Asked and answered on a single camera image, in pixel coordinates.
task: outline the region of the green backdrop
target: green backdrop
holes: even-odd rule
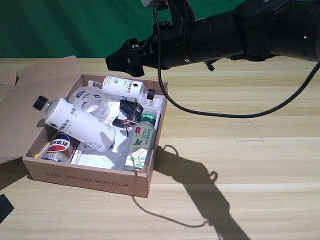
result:
[[[243,1],[188,2],[200,19]],[[160,20],[170,20],[168,10]],[[0,0],[0,58],[104,58],[129,38],[147,38],[153,24],[140,0]]]

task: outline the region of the pepsi can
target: pepsi can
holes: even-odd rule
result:
[[[75,138],[68,136],[62,131],[58,131],[54,135],[42,159],[70,163],[78,144],[79,141]]]

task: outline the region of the cardboard box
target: cardboard box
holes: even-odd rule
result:
[[[9,92],[15,87],[17,81],[17,70],[7,69],[0,73],[0,102],[6,98]],[[3,109],[0,111],[0,120],[5,117]],[[0,164],[8,162],[11,158],[0,157]]]
[[[66,98],[88,81],[102,83],[105,75],[81,74],[74,56],[27,66],[16,86],[0,101],[0,161],[23,157],[23,163],[36,181],[148,197],[167,100],[146,173],[73,165],[34,158],[51,140],[56,129],[44,122],[44,113],[32,106],[39,95],[49,100]],[[144,82],[162,94],[157,81],[127,77]]]

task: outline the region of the table surface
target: table surface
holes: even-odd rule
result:
[[[44,59],[0,59],[0,71]],[[101,58],[84,73],[109,72]],[[227,59],[162,71],[179,104],[248,114],[290,96],[314,62]],[[157,71],[145,68],[145,77]],[[117,72],[118,76],[128,76]],[[21,161],[0,167],[15,207],[0,240],[318,240],[320,75],[286,107],[258,118],[198,116],[168,103],[148,198],[38,182]]]

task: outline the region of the water bottle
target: water bottle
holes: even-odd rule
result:
[[[156,138],[157,110],[145,107],[140,122],[130,132],[128,152],[120,170],[146,173]]]
[[[48,101],[39,96],[33,107],[45,113],[44,122],[99,152],[108,150],[115,141],[116,130],[99,121],[64,98]]]
[[[118,98],[129,102],[141,103],[143,99],[153,100],[154,89],[147,89],[143,82],[115,76],[106,76],[102,91],[108,94],[108,98]]]

